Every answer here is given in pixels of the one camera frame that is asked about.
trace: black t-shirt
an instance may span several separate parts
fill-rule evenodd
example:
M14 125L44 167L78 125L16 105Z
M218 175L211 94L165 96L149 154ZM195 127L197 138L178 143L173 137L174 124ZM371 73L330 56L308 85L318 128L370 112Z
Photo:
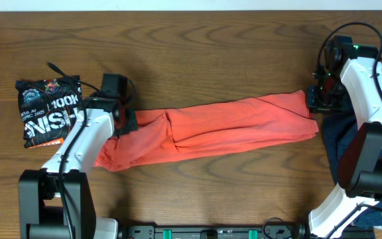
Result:
M82 97L80 77L57 78L36 82L16 81L19 111L25 133L25 147L63 143L70 133Z

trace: white wall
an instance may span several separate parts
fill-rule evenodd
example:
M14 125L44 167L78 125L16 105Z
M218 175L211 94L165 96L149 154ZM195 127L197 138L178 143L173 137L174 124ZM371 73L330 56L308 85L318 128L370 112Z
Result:
M0 11L382 10L382 0L0 0Z

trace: orange shirt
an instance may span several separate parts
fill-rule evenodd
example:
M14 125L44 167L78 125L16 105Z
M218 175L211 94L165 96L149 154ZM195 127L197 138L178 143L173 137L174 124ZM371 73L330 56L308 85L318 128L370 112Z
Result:
M302 90L183 109L143 110L136 115L138 130L107 140L95 166L120 171L239 153L310 139L318 132Z

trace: black base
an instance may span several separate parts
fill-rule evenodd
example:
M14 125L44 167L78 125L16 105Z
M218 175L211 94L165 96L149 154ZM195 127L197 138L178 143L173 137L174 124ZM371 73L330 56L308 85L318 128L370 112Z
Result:
M177 227L177 226L131 226L118 239L320 239L309 235L304 224L267 224L267 235L261 227ZM348 226L343 239L375 239L373 228L362 229Z

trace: cable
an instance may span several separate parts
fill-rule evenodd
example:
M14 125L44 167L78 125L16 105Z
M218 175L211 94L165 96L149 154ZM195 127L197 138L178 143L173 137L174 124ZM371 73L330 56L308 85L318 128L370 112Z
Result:
M379 41L380 41L380 48L379 48L379 51L378 51L378 55L377 57L375 58L375 61L374 61L374 65L373 65L373 68L372 68L372 74L373 74L373 79L374 79L374 83L375 83L375 87L377 88L377 91L378 91L378 94L379 94L379 97L381 98L381 101L382 101L382 90L381 90L381 87L379 85L379 81L378 81L378 73L377 73L377 65L378 65L378 62L379 62L379 59L381 58L381 53L382 53L382 35L381 33L378 31L378 29L376 29L374 26L370 25L370 24L367 24L367 23L360 23L360 22L352 22L352 23L346 23L340 27L338 27L336 30L332 31L332 33L330 33L328 35L328 37L324 40L324 42L322 43L322 46L319 50L319 53L318 53L318 59L316 61L316 73L318 73L318 69L319 69L319 66L320 66L320 59L321 59L321 55L322 55L322 50L324 49L325 47L325 44L327 43L327 41L331 38L332 35L334 35L336 32L338 32L340 29L344 28L344 27L347 27L347 26L350 26L350 25L361 25L361 26L365 26L365 27L368 27L370 28L371 30L373 30L375 33L377 33L378 37L379 37Z
M136 98L136 95L137 95L137 90L135 89L135 84L132 82L132 80L130 79L127 79L128 83L130 83L130 85L132 86L132 94L131 96L128 97L127 100L125 100L123 102L123 105L124 106L127 106L128 104L130 104L131 102L133 102Z
M64 170L64 164L66 162L66 159L62 157L62 160L60 162L60 168L58 170L58 192L60 193L61 202L64 208L64 213L66 214L67 218L67 227L69 229L69 235L71 239L75 238L74 234L74 228L72 225L72 217L70 216L69 207L66 202L66 195L64 193L64 182L63 182L63 170Z
M382 208L371 206L369 204L359 204L357 205L337 226L334 226L334 229L328 233L328 235L324 239L330 239L331 236L340 228L342 227L355 213L360 211L363 207L370 208L372 210L376 210L379 212L382 212Z
M267 233L266 233L266 231L265 231L265 226L266 226L266 224L270 221L270 220L273 220L273 219L275 219L275 220L280 220L281 222L284 222L281 218L277 218L277 217L271 217L270 219L268 219L264 224L263 224L263 226L262 226L262 232L263 232L263 234L267 237L267 238L269 238L269 239L273 239L271 236L269 236ZM289 236L288 238L284 238L284 239L289 239L289 238L291 238L292 237L292 230L287 226L287 225L284 225L288 230L290 230L290 233L291 233L291 236Z
M67 78L67 79L69 79L69 80L73 80L73 81L75 81L76 79L74 79L73 77L71 77L71 76L69 76L69 75L66 75L61 69L59 69L59 67L58 66L56 66L54 63L52 63L52 62L47 62L46 63L53 71L55 71L55 72L57 72L57 73L59 73L60 75L62 75L63 77L65 77L65 78ZM73 82L66 82L66 81L64 81L64 80L61 80L62 82L65 82L65 83L67 83L67 84L70 84L70 85L73 85ZM91 84L89 84L89 83L86 83L86 82L84 82L84 81L80 81L80 83L81 84L83 84L83 85L85 85L85 86L89 86L90 88L93 88L95 91L97 91L97 92L99 92L100 91L100 89L98 89L98 88L96 88L95 86L93 86L93 85L91 85Z

